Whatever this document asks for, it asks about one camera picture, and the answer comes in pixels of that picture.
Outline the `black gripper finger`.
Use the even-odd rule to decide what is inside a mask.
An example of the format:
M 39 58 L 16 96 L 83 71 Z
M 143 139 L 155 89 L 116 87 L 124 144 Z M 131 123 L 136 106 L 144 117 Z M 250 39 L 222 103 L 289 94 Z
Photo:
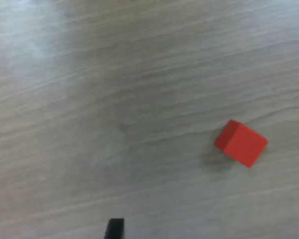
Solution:
M 124 239 L 125 220 L 123 218 L 112 218 L 108 221 L 104 239 Z

